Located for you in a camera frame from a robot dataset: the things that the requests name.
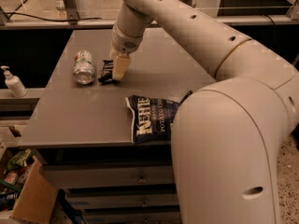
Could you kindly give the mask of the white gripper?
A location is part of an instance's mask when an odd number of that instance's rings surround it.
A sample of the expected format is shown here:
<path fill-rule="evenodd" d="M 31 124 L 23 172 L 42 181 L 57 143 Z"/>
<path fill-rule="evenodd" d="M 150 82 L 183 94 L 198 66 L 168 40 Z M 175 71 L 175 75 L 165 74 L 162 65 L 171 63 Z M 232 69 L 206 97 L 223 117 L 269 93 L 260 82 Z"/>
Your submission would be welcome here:
<path fill-rule="evenodd" d="M 122 80 L 128 69 L 131 58 L 126 53 L 137 51 L 143 36 L 130 36 L 120 30 L 117 24 L 112 29 L 112 44 L 110 45 L 109 59 L 113 60 L 112 79 Z"/>

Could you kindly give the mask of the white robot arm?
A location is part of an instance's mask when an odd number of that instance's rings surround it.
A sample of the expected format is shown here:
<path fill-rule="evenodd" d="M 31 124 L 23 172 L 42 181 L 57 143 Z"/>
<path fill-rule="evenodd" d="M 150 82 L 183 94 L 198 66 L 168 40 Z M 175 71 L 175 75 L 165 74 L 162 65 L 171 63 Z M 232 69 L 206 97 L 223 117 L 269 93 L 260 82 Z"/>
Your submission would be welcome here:
<path fill-rule="evenodd" d="M 278 151 L 299 121 L 299 73 L 263 44 L 179 0 L 123 0 L 115 76 L 156 21 L 213 78 L 176 114 L 171 152 L 183 224 L 280 224 Z"/>

